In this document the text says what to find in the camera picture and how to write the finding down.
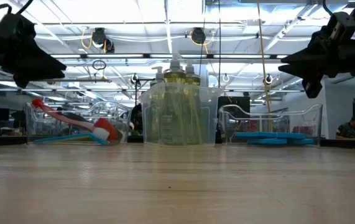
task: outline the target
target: clear plastic bin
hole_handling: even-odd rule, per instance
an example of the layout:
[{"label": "clear plastic bin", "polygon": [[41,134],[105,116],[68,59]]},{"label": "clear plastic bin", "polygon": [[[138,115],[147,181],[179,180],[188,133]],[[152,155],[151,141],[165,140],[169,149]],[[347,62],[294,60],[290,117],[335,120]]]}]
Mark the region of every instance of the clear plastic bin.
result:
[{"label": "clear plastic bin", "polygon": [[250,135],[283,133],[281,136],[298,136],[297,134],[301,134],[299,136],[304,136],[307,140],[312,139],[311,145],[319,146],[322,107],[323,105],[313,105],[305,111],[268,114],[247,113],[237,105],[222,106],[219,109],[219,122],[222,135],[224,135],[223,141],[225,144],[248,144],[248,142],[251,143],[247,138]]},{"label": "clear plastic bin", "polygon": [[[63,110],[54,111],[51,113],[73,113],[85,120],[95,124],[100,118],[105,118],[109,123],[118,130],[118,140],[111,144],[119,144],[127,142],[127,134],[129,132],[131,108],[112,103],[112,102],[97,102],[87,110]],[[32,143],[38,139],[54,138],[60,136],[70,136],[74,134],[90,133],[89,130],[70,125],[63,121],[59,121],[40,108],[34,108],[31,103],[27,103],[25,107],[27,116],[27,142]],[[55,141],[49,143],[56,144],[98,144],[89,137],[71,141]]]},{"label": "clear plastic bin", "polygon": [[158,83],[141,97],[145,143],[214,146],[218,88]]}]

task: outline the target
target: wooden table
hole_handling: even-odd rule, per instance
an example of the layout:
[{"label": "wooden table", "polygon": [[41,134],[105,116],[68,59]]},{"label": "wooden table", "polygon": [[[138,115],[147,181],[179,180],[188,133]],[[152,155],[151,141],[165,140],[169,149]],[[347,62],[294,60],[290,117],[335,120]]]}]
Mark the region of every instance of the wooden table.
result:
[{"label": "wooden table", "polygon": [[0,223],[355,223],[355,151],[0,147]]}]

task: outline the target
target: ceiling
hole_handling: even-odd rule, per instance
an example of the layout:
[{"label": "ceiling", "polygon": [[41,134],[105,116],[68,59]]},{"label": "ceiling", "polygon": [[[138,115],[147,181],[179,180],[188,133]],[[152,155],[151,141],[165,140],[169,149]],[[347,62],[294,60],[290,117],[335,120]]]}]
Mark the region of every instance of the ceiling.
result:
[{"label": "ceiling", "polygon": [[[26,2],[0,0],[0,4],[10,4],[13,13]],[[329,15],[320,3],[317,0],[260,1],[265,54],[287,55],[305,48],[312,33],[328,22]],[[327,3],[332,11],[352,10],[347,7],[347,0],[329,0]],[[0,20],[5,13],[6,10],[0,10]],[[101,54],[102,51],[93,45],[89,48],[82,45],[82,42],[86,46],[90,44],[90,34],[96,27],[106,29],[116,54],[205,54],[206,50],[209,54],[261,53],[261,41],[256,38],[259,15],[255,0],[36,0],[22,15],[36,23],[35,40],[48,54]],[[194,27],[205,28],[206,42],[209,43],[206,48],[191,41],[189,33]],[[111,82],[82,82],[81,88],[130,88],[132,74],[154,78],[156,71],[153,67],[168,68],[167,58],[129,59],[129,64],[124,59],[104,61],[113,66],[100,71],[97,77],[104,76]],[[91,61],[76,59],[68,62],[74,66],[68,66],[67,78],[87,80],[96,73],[89,63]],[[216,61],[201,60],[201,63],[206,64],[211,76],[219,75]],[[293,76],[278,71],[279,65],[275,62],[265,65],[266,73],[278,77],[273,85],[294,81]],[[222,81],[223,88],[263,88],[260,60],[253,63],[223,60],[220,72],[231,77],[230,82]],[[36,88],[54,88],[54,85],[49,87],[38,82]],[[122,93],[102,91],[97,94],[105,100],[123,98],[120,102],[133,102]]]}]

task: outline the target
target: desk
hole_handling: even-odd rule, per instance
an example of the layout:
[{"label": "desk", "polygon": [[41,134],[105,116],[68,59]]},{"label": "desk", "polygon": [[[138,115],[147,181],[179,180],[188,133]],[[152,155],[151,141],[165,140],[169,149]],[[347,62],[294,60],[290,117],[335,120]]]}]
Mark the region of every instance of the desk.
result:
[{"label": "desk", "polygon": [[321,139],[321,146],[355,149],[355,140]]},{"label": "desk", "polygon": [[355,223],[355,150],[0,146],[0,223]]}]

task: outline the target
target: plastic container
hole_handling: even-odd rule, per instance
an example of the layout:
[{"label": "plastic container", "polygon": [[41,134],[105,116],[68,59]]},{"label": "plastic container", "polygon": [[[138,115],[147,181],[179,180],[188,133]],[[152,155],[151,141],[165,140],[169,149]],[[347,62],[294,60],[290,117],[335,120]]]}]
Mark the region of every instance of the plastic container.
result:
[{"label": "plastic container", "polygon": [[222,106],[219,109],[219,122],[224,143],[256,144],[260,138],[287,139],[287,143],[283,144],[286,146],[320,146],[322,107],[323,105],[313,105],[305,111],[267,114],[247,113],[237,105]]},{"label": "plastic container", "polygon": [[[105,118],[108,122],[118,130],[118,140],[110,142],[111,144],[119,144],[127,142],[127,134],[129,132],[131,108],[112,103],[97,102],[87,110],[62,110],[52,113],[63,114],[72,113],[72,116],[78,115],[81,119],[85,119],[91,123],[95,123],[99,118]],[[79,126],[70,125],[63,121],[59,121],[48,114],[44,113],[40,108],[34,108],[31,103],[26,103],[25,114],[27,116],[27,142],[32,143],[38,139],[54,138],[60,136],[71,136],[75,134],[90,133],[89,130]],[[55,144],[97,144],[90,138],[81,138],[70,141],[50,142]]]},{"label": "plastic container", "polygon": [[140,97],[145,143],[214,146],[218,88],[158,83]]}]

